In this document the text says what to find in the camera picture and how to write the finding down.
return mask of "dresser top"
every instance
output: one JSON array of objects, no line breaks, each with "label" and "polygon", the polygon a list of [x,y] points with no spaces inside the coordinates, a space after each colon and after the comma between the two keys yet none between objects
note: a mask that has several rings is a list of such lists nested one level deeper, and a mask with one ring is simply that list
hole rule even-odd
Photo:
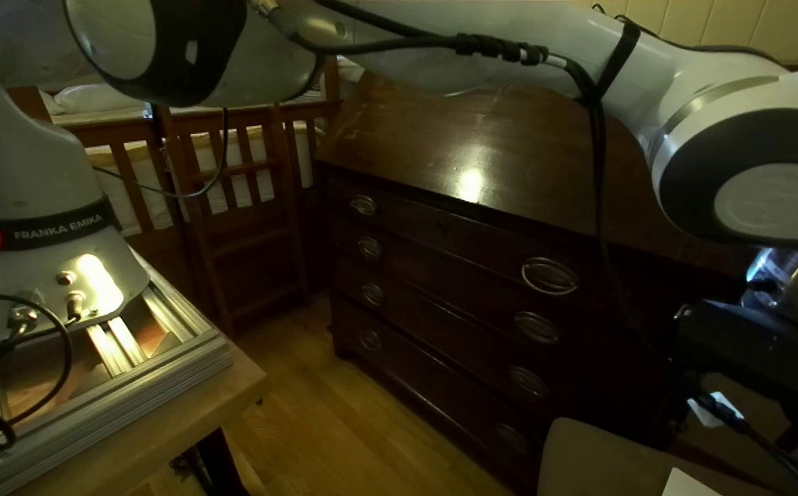
[{"label": "dresser top", "polygon": [[[532,87],[424,94],[366,73],[317,159],[513,216],[594,235],[588,116]],[[663,216],[637,141],[607,122],[604,235],[739,276],[751,251],[703,242]]]}]

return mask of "wooden floor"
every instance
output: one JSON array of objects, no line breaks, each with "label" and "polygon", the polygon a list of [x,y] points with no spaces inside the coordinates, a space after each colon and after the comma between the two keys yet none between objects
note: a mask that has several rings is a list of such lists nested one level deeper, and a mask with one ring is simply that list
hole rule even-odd
[{"label": "wooden floor", "polygon": [[[254,496],[500,496],[511,492],[351,362],[332,353],[328,299],[238,340],[271,379],[262,406],[227,424]],[[131,496],[198,495],[168,468]]]}]

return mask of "tiled wall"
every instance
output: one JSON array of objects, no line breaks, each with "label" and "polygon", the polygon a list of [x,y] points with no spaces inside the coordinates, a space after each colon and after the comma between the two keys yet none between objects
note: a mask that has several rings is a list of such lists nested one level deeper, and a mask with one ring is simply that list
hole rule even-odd
[{"label": "tiled wall", "polygon": [[[588,4],[587,0],[572,0]],[[678,43],[760,48],[798,63],[798,0],[594,0]]]}]

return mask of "drawer handle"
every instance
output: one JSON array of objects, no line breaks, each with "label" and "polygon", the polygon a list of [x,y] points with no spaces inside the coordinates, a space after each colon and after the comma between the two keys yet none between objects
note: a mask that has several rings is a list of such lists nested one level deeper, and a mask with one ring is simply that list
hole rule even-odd
[{"label": "drawer handle", "polygon": [[509,377],[516,386],[528,395],[534,396],[534,399],[541,400],[549,393],[549,387],[546,386],[545,381],[524,367],[512,365],[509,367]]},{"label": "drawer handle", "polygon": [[361,286],[361,297],[365,298],[372,307],[380,307],[384,304],[384,292],[380,286],[375,285],[373,282],[365,282]]},{"label": "drawer handle", "polygon": [[383,342],[380,341],[380,336],[371,329],[359,331],[359,342],[368,351],[377,351]]},{"label": "drawer handle", "polygon": [[370,196],[355,195],[355,197],[349,201],[349,206],[357,211],[360,216],[373,217],[377,215],[377,203],[371,200]]},{"label": "drawer handle", "polygon": [[530,443],[514,427],[508,426],[508,424],[497,424],[496,435],[500,437],[502,442],[505,442],[510,448],[522,455],[530,453]]},{"label": "drawer handle", "polygon": [[521,277],[528,286],[547,295],[567,295],[579,287],[577,274],[550,258],[528,258],[521,266]]},{"label": "drawer handle", "polygon": [[380,245],[380,242],[377,242],[377,239],[369,238],[368,236],[362,236],[359,238],[357,246],[359,247],[361,256],[363,256],[365,260],[372,262],[380,260],[380,255],[384,252],[384,248]]},{"label": "drawer handle", "polygon": [[515,327],[531,340],[543,344],[557,344],[561,339],[561,331],[549,318],[542,317],[533,311],[519,311],[515,314]]}]

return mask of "wooden dresser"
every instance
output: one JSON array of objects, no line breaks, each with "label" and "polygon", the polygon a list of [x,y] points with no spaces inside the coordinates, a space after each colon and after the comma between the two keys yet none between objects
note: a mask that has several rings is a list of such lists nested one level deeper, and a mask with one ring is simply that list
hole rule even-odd
[{"label": "wooden dresser", "polygon": [[547,429],[578,418],[638,442],[672,434],[660,351],[683,302],[737,298],[747,250],[663,219],[630,135],[609,123],[605,233],[592,236],[587,117],[544,90],[452,98],[366,75],[319,150],[335,352],[518,488]]}]

